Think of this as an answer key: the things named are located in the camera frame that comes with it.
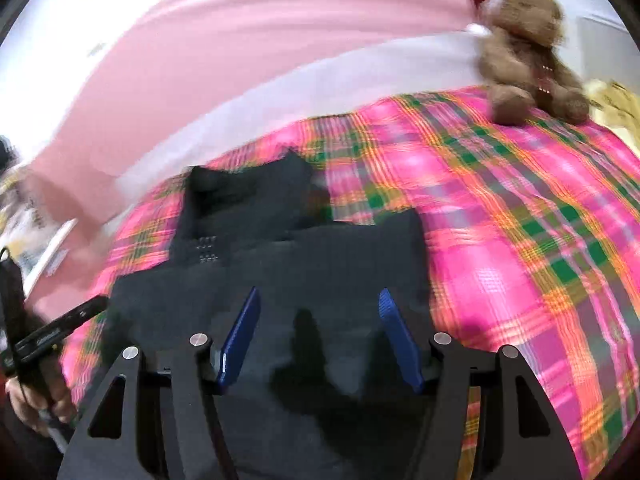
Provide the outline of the person's left hand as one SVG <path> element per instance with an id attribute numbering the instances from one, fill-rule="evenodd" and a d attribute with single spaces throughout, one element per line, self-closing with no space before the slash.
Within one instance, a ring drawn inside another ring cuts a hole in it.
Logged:
<path id="1" fill-rule="evenodd" d="M 63 424 L 71 422 L 76 406 L 66 384 L 60 362 L 55 356 L 49 356 L 40 363 L 44 387 L 34 388 L 23 385 L 17 377 L 6 382 L 6 394 L 18 420 L 43 437 L 49 437 L 49 428 L 40 417 L 40 411 L 50 410 Z"/>

